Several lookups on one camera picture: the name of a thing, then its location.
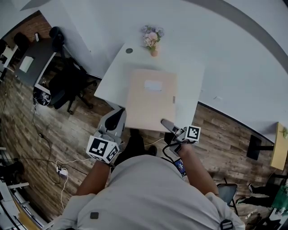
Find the black shoe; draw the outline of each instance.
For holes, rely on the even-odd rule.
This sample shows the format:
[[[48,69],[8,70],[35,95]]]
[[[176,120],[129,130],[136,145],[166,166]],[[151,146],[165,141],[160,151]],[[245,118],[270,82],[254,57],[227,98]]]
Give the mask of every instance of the black shoe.
[[[137,136],[139,135],[139,129],[131,128],[130,129],[130,136]]]
[[[151,156],[156,156],[157,155],[157,148],[156,146],[151,146],[149,149],[148,149],[148,152]]]

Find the hand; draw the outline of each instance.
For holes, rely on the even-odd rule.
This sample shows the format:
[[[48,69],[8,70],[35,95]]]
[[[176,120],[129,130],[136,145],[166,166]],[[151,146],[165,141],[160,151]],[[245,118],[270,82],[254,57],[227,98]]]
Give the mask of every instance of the hand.
[[[178,151],[178,155],[183,158],[186,155],[189,154],[193,154],[194,152],[194,148],[192,146],[192,144],[182,144],[181,145],[181,149]]]

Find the pants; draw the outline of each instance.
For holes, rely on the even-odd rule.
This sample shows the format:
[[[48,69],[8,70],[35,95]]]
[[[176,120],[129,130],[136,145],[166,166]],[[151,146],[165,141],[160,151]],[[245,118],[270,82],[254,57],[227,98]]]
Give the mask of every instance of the pants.
[[[274,199],[278,193],[279,188],[280,188],[279,185],[270,185],[265,187],[253,188],[252,191],[254,194],[264,194],[269,197],[258,198],[252,196],[250,198],[245,199],[242,203],[248,203],[270,208],[272,206],[272,203],[274,202]]]
[[[129,138],[125,150],[119,154],[119,156],[115,160],[114,165],[117,166],[118,164],[122,163],[123,161],[131,157],[141,155],[153,155],[153,154],[145,150],[143,138],[140,136],[140,134],[137,133]]]

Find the person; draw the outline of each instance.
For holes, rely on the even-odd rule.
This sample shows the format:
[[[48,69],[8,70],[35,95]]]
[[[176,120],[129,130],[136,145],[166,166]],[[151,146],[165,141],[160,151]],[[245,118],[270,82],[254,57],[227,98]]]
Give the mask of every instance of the person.
[[[263,207],[272,207],[272,203],[275,200],[275,197],[280,189],[280,185],[269,185],[263,186],[263,187],[254,187],[252,184],[248,185],[248,189],[250,192],[254,194],[263,194],[267,195],[268,197],[240,197],[236,203],[247,203],[247,204],[253,204],[256,206],[263,206]]]
[[[155,147],[144,150],[139,132],[131,132],[108,186],[110,167],[96,161],[53,230],[218,230],[225,219],[232,221],[233,230],[244,230],[244,223],[218,197],[192,145],[181,145],[178,153],[190,184],[172,163],[155,157]]]

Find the wooden table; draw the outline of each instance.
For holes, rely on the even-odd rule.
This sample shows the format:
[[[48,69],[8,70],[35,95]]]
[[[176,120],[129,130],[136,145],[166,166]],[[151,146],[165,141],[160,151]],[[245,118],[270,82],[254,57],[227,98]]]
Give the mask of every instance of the wooden table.
[[[283,170],[288,152],[288,139],[283,137],[283,125],[277,122],[274,146],[261,146],[261,140],[251,135],[247,157],[257,160],[261,150],[273,151],[270,166]]]
[[[149,51],[136,44],[124,44],[103,77],[94,96],[105,100],[114,109],[126,107],[129,79],[134,69],[150,69],[177,74],[175,99],[175,125],[184,128],[191,125],[196,111],[204,76],[204,65],[183,53],[177,46],[161,46],[159,55],[152,57]]]

